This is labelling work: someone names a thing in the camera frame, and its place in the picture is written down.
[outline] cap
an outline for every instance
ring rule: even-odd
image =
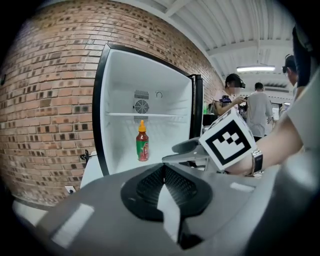
[[[295,56],[293,56],[292,54],[288,54],[285,57],[285,64],[282,67],[282,72],[285,74],[287,72],[287,68],[290,68],[291,70],[293,70],[295,73],[297,72],[297,68],[296,68],[296,62],[295,62]]]
[[[139,126],[139,129],[138,129],[139,132],[146,132],[147,129],[145,127],[145,122],[143,120],[141,120],[140,122],[140,126]]]
[[[226,77],[225,85],[227,85],[227,83],[232,82],[232,81],[234,81],[235,87],[246,88],[246,84],[244,83],[244,81],[242,81],[240,76],[238,76],[235,73],[232,73]]]

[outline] electrical outlet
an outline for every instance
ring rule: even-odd
[[[76,192],[74,186],[64,186],[64,187],[69,194],[73,194],[74,192]]]

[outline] white ceiling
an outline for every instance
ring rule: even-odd
[[[256,82],[287,86],[282,74],[292,54],[294,19],[276,0],[116,0],[144,9],[184,33],[222,79],[237,67],[275,66],[274,72],[240,73],[253,91]],[[292,86],[286,87],[292,94]]]

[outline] hand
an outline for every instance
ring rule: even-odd
[[[241,104],[241,103],[244,103],[244,102],[246,102],[246,100],[244,98],[242,98],[242,97],[237,97],[232,101],[232,103],[234,105],[238,105],[238,104]]]

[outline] ceiling light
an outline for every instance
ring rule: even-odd
[[[274,71],[275,66],[239,66],[236,68],[238,72],[249,72],[249,71]]]

